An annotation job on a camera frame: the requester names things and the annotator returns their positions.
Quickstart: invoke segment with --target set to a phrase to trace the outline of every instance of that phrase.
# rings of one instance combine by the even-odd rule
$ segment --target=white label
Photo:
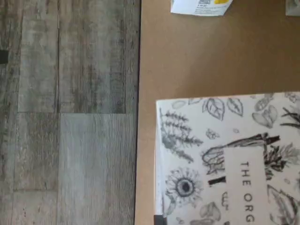
[[[230,224],[271,224],[263,148],[228,148],[224,153]]]

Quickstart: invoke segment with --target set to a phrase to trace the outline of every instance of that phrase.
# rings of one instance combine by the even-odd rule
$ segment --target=fern drawing
[[[160,119],[161,140],[164,147],[177,157],[185,159],[189,163],[193,162],[193,158],[183,149],[200,146],[203,142],[191,135],[192,128],[187,125],[188,118],[170,111],[163,114],[160,109]]]

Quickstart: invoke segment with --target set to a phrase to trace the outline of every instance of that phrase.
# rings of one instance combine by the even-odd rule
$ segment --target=wooden floor
[[[133,225],[140,0],[0,0],[0,225]]]

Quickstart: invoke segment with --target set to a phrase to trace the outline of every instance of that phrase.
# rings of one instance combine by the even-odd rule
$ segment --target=yellow sticker
[[[215,0],[215,4],[224,4],[229,2],[229,0]]]

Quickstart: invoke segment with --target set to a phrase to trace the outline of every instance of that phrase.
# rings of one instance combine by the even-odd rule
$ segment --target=botanical illustration
[[[222,194],[221,204],[225,207],[225,210],[228,211],[228,192]]]
[[[270,103],[270,101],[273,100],[273,96],[274,96],[273,93],[265,94],[264,97],[255,104],[254,110],[256,112],[264,110],[267,107],[267,105]]]
[[[236,133],[236,134],[239,134],[239,133],[240,133],[240,130],[237,129],[237,128],[234,128],[234,129],[233,129],[233,132]]]
[[[184,107],[186,105],[186,101],[185,100],[177,100],[175,102],[172,103],[172,108],[173,109],[180,109],[182,107]]]
[[[300,129],[300,110],[297,108],[293,108],[293,112],[290,112],[286,108],[283,108],[283,110],[286,113],[284,115],[282,115],[281,117],[288,117],[289,119],[291,119],[293,121],[293,123],[292,122],[282,123],[280,125]]]
[[[193,162],[193,158],[183,149],[200,146],[203,142],[197,137],[191,136],[192,128],[187,125],[188,118],[167,111],[163,114],[160,110],[161,140],[166,149],[179,158]]]
[[[192,220],[190,225],[212,225],[221,220],[221,211],[214,202],[203,205],[200,209],[200,220]]]
[[[230,97],[227,100],[229,110],[239,116],[244,115],[244,106],[238,98]]]
[[[277,225],[299,225],[300,202],[285,193],[276,190],[273,186],[267,186],[269,204],[271,207],[270,219]]]
[[[189,98],[188,99],[188,105],[193,105],[193,104],[197,104],[202,100],[201,97],[198,98]]]
[[[235,147],[261,146],[266,151],[267,146],[279,141],[279,136],[269,137],[268,133],[258,134],[249,138],[238,139],[229,144],[212,147],[202,154],[203,165],[208,168],[207,174],[217,174],[225,170],[224,149]]]
[[[176,217],[176,220],[177,220],[178,224],[184,224],[184,220],[181,219],[180,217]]]
[[[170,172],[165,183],[165,194],[171,201],[166,211],[167,215],[172,214],[176,207],[187,204],[196,208],[197,203],[202,200],[203,183],[200,180],[199,172],[196,170],[179,167]]]
[[[270,105],[268,109],[265,109],[263,113],[254,112],[252,118],[254,121],[264,127],[273,128],[273,124],[278,116],[277,109]]]
[[[300,96],[295,94],[294,92],[286,92],[285,97],[288,98],[293,103],[300,101]]]
[[[293,144],[287,146],[273,146],[264,149],[264,166],[266,180],[274,177],[274,172],[282,172],[284,168],[291,165],[300,165],[300,149],[293,147]],[[209,185],[226,182],[226,177],[222,176],[208,181]]]
[[[220,135],[212,129],[207,129],[205,134],[210,140],[214,140],[220,137]]]
[[[222,121],[225,113],[225,104],[221,99],[211,97],[204,101],[202,105],[202,112],[208,112],[214,118]]]

